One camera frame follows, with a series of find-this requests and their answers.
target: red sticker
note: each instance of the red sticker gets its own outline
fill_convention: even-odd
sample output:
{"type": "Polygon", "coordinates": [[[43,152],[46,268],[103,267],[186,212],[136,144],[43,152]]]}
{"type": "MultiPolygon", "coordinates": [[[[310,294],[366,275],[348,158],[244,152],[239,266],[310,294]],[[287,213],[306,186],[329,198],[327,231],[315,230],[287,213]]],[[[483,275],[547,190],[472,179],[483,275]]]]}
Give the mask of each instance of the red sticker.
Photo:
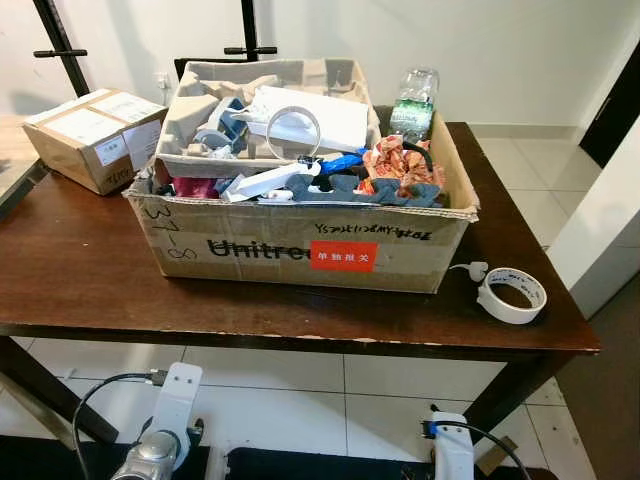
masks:
{"type": "Polygon", "coordinates": [[[342,272],[373,272],[377,243],[311,242],[311,268],[342,272]]]}

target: wall socket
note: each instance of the wall socket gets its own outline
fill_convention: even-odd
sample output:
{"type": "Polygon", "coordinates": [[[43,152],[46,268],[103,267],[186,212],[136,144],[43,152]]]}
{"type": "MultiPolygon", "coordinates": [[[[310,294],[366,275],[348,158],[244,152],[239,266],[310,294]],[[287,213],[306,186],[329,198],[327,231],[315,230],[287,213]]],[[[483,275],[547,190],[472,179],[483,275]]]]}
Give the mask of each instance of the wall socket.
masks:
{"type": "Polygon", "coordinates": [[[153,79],[156,82],[156,87],[160,90],[166,90],[170,87],[169,74],[167,72],[155,72],[153,74],[153,79]]]}

